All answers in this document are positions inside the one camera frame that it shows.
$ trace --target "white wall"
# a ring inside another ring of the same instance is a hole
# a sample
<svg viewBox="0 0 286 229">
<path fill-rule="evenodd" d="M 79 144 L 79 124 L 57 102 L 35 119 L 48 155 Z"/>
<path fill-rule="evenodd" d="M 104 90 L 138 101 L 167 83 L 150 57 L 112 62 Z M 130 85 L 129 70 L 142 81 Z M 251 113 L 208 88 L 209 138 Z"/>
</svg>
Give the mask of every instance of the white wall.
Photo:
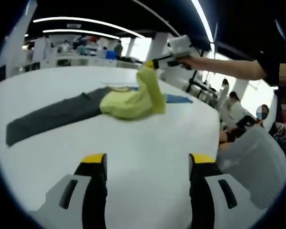
<svg viewBox="0 0 286 229">
<path fill-rule="evenodd" d="M 151 47 L 151 38 L 135 38 L 129 56 L 144 62 L 147 59 L 149 48 Z"/>
<path fill-rule="evenodd" d="M 64 42 L 65 40 L 68 40 L 71 42 L 79 37 L 81 37 L 81 35 L 76 35 L 76 34 L 51 34 L 49 35 L 49 39 L 54 45 L 56 45 L 58 42 Z"/>
<path fill-rule="evenodd" d="M 233 87 L 233 91 L 236 92 L 236 94 L 240 100 L 243 99 L 248 84 L 249 84 L 248 80 L 236 79 L 234 87 Z"/>
<path fill-rule="evenodd" d="M 12 69 L 18 66 L 22 54 L 24 35 L 28 29 L 33 13 L 37 7 L 36 0 L 30 0 L 27 8 L 24 9 L 23 15 L 7 37 L 3 48 L 0 52 L 0 67 L 6 65 L 6 77 L 11 77 Z"/>
<path fill-rule="evenodd" d="M 246 110 L 256 117 L 257 108 L 262 104 L 266 104 L 270 107 L 274 96 L 275 94 L 272 88 L 264 80 L 249 81 L 241 100 L 241 104 Z"/>
<path fill-rule="evenodd" d="M 114 50 L 116 44 L 118 43 L 118 40 L 108 40 L 108 50 Z"/>
</svg>

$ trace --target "ceiling light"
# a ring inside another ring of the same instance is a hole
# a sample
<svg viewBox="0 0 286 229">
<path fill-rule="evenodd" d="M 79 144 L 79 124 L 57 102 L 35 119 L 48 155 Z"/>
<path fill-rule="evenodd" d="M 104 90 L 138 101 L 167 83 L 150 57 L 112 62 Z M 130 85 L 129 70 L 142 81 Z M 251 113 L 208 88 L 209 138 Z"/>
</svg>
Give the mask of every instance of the ceiling light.
<svg viewBox="0 0 286 229">
<path fill-rule="evenodd" d="M 128 32 L 130 34 L 133 34 L 139 38 L 145 38 L 144 36 L 134 32 L 134 31 L 131 31 L 131 30 L 128 30 L 126 28 L 123 28 L 123 27 L 120 27 L 120 26 L 117 26 L 117 25 L 113 25 L 113 24 L 110 24 L 110 23 L 107 23 L 107 22 L 103 22 L 103 21 L 97 21 L 97 20 L 92 20 L 92 19 L 86 19 L 86 18 L 75 18 L 75 17 L 51 17 L 51 18 L 41 18 L 41 19 L 36 19 L 36 20 L 33 20 L 34 23 L 37 23 L 37 22 L 41 22 L 41 21 L 52 21 L 52 20 L 73 20 L 73 21 L 86 21 L 86 22 L 92 22 L 92 23 L 97 23 L 97 24 L 101 24 L 101 25 L 106 25 L 106 26 L 110 26 L 110 27 L 113 27 L 113 28 L 116 28 L 116 29 L 119 29 L 119 30 L 122 30 L 122 31 L 125 31 L 125 32 Z"/>
<path fill-rule="evenodd" d="M 181 37 L 180 33 L 177 32 L 177 30 L 175 30 L 169 23 L 168 21 L 166 21 L 165 19 L 163 19 L 159 14 L 157 14 L 155 11 L 153 11 L 151 8 L 149 8 L 148 6 L 144 5 L 143 3 L 141 3 L 138 0 L 132 0 L 135 3 L 137 3 L 138 5 L 142 6 L 144 9 L 146 9 L 147 11 L 149 11 L 150 13 L 152 13 L 154 16 L 156 16 L 159 20 L 161 20 L 168 28 L 170 28 L 177 36 Z"/>
<path fill-rule="evenodd" d="M 47 32 L 81 32 L 81 33 L 89 33 L 89 34 L 99 35 L 99 36 L 103 36 L 103 37 L 110 37 L 113 39 L 119 39 L 119 37 L 117 37 L 117 36 L 112 36 L 112 35 L 109 35 L 106 33 L 101 33 L 101 32 L 92 32 L 92 31 L 88 31 L 88 30 L 58 29 L 58 30 L 44 30 L 42 32 L 43 33 L 47 33 Z"/>
<path fill-rule="evenodd" d="M 204 25 L 204 30 L 206 32 L 206 35 L 207 35 L 208 39 L 209 39 L 209 42 L 213 43 L 214 40 L 213 40 L 213 36 L 212 36 L 212 33 L 211 33 L 211 29 L 210 29 L 210 26 L 208 24 L 208 21 L 206 20 L 204 11 L 202 10 L 199 1 L 198 0 L 192 0 L 192 3 L 193 3 L 193 5 L 195 6 L 195 8 L 196 8 L 196 10 L 198 12 L 198 15 L 200 17 L 200 20 L 201 20 L 202 24 Z"/>
<path fill-rule="evenodd" d="M 211 46 L 211 51 L 215 52 L 215 44 L 214 43 L 210 43 L 210 46 Z"/>
</svg>

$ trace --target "person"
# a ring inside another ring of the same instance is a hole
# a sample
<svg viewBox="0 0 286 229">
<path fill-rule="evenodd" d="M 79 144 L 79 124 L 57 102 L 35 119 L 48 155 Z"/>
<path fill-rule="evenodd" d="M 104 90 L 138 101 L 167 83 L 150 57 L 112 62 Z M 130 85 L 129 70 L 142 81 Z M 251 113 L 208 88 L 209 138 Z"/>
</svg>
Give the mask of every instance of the person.
<svg viewBox="0 0 286 229">
<path fill-rule="evenodd" d="M 217 100 L 217 106 L 218 106 L 218 109 L 220 110 L 221 107 L 223 106 L 225 100 L 226 100 L 226 97 L 228 95 L 228 92 L 229 92 L 229 82 L 227 79 L 224 79 L 223 82 L 222 82 L 222 88 L 220 89 L 219 93 L 218 93 L 218 100 Z"/>
<path fill-rule="evenodd" d="M 256 112 L 256 121 L 257 123 L 263 125 L 263 121 L 268 117 L 269 107 L 266 104 L 261 105 L 261 112 Z"/>
<path fill-rule="evenodd" d="M 116 52 L 117 57 L 121 57 L 122 51 L 123 51 L 123 46 L 122 46 L 121 40 L 118 40 L 118 43 L 114 48 L 114 51 Z"/>
<path fill-rule="evenodd" d="M 67 40 L 65 40 L 62 44 L 61 44 L 61 48 L 62 51 L 61 52 L 69 52 L 70 51 L 70 44 Z"/>
<path fill-rule="evenodd" d="M 218 143 L 218 150 L 219 151 L 222 151 L 222 150 L 230 148 L 230 146 L 235 141 L 235 138 L 233 138 L 232 135 L 231 135 L 232 131 L 233 131 L 232 128 L 220 131 L 219 143 Z"/>
<path fill-rule="evenodd" d="M 85 46 L 79 45 L 76 50 L 79 55 L 85 55 Z"/>
<path fill-rule="evenodd" d="M 268 39 L 264 43 L 263 53 L 255 61 L 222 61 L 204 57 L 185 57 L 178 61 L 190 65 L 196 70 L 211 71 L 234 76 L 243 80 L 260 80 L 268 78 L 268 82 L 279 85 L 279 96 L 276 120 L 286 112 L 286 0 L 264 1 L 263 6 L 268 13 L 269 21 L 273 21 L 281 34 L 277 39 Z M 286 224 L 286 185 L 272 207 L 254 226 L 254 229 L 280 227 Z"/>
<path fill-rule="evenodd" d="M 240 104 L 240 100 L 236 94 L 236 92 L 231 92 L 229 94 L 230 101 L 230 117 L 237 123 L 241 120 L 245 115 L 245 110 L 243 106 Z"/>
</svg>

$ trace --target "hand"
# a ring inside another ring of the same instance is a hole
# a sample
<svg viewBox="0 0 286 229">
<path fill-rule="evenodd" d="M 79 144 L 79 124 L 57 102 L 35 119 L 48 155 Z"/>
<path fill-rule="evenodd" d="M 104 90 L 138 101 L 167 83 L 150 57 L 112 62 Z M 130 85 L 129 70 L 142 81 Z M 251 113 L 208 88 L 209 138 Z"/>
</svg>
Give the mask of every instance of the hand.
<svg viewBox="0 0 286 229">
<path fill-rule="evenodd" d="M 192 69 L 200 69 L 201 65 L 201 57 L 200 56 L 186 56 L 177 59 L 178 63 L 182 63 L 184 67 L 191 66 Z"/>
<path fill-rule="evenodd" d="M 231 133 L 232 131 L 233 131 L 233 128 L 229 128 L 225 130 L 226 133 Z"/>
</svg>

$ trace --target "white pillar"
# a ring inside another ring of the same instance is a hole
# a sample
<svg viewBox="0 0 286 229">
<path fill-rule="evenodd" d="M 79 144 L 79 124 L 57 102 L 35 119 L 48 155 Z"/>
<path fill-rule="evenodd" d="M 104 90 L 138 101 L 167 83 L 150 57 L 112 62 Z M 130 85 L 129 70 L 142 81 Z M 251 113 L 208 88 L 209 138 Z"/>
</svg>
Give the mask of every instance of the white pillar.
<svg viewBox="0 0 286 229">
<path fill-rule="evenodd" d="M 129 45 L 128 45 L 128 49 L 127 49 L 127 53 L 126 53 L 126 57 L 130 56 L 130 53 L 132 52 L 133 49 L 133 45 L 134 45 L 134 38 L 130 39 Z"/>
<path fill-rule="evenodd" d="M 154 58 L 162 56 L 167 46 L 167 39 L 170 38 L 171 34 L 166 32 L 158 32 L 153 39 L 146 60 L 152 60 Z"/>
<path fill-rule="evenodd" d="M 33 62 L 41 62 L 44 58 L 46 41 L 43 37 L 38 38 L 34 43 Z"/>
<path fill-rule="evenodd" d="M 240 80 L 240 79 L 237 79 L 235 81 L 235 84 L 234 84 L 234 87 L 233 87 L 233 90 L 232 91 L 235 91 L 239 100 L 241 101 L 244 94 L 245 94 L 245 91 L 246 91 L 246 88 L 249 84 L 249 81 L 248 80 Z"/>
<path fill-rule="evenodd" d="M 14 67 L 19 65 L 19 56 L 22 54 L 24 35 L 27 32 L 33 13 L 37 7 L 36 0 L 30 0 L 23 11 L 23 15 L 7 37 L 0 52 L 0 67 L 6 65 L 6 78 L 11 77 Z"/>
</svg>

